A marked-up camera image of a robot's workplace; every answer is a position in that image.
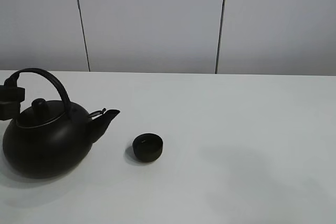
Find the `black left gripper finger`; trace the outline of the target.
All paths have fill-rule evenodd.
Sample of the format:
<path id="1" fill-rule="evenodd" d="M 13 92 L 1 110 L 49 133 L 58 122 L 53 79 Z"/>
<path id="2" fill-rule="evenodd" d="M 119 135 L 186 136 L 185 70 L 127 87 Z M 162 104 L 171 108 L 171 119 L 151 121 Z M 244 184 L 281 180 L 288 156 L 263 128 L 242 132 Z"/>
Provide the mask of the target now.
<path id="1" fill-rule="evenodd" d="M 16 101 L 1 101 L 0 120 L 7 121 L 15 119 L 20 114 L 20 103 Z"/>
<path id="2" fill-rule="evenodd" d="M 0 101 L 1 102 L 18 102 L 21 103 L 25 100 L 25 89 L 21 87 L 0 87 Z"/>

